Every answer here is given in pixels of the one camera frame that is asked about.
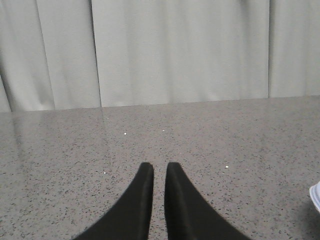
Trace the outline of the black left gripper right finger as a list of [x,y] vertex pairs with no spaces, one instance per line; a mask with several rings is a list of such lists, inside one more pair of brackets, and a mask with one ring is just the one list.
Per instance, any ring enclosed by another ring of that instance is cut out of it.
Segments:
[[248,240],[197,191],[178,162],[166,169],[164,212],[169,240]]

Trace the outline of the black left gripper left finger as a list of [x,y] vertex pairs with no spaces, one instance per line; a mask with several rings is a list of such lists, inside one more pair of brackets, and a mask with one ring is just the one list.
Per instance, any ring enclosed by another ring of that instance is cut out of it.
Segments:
[[140,164],[117,202],[76,240],[147,240],[153,208],[154,168]]

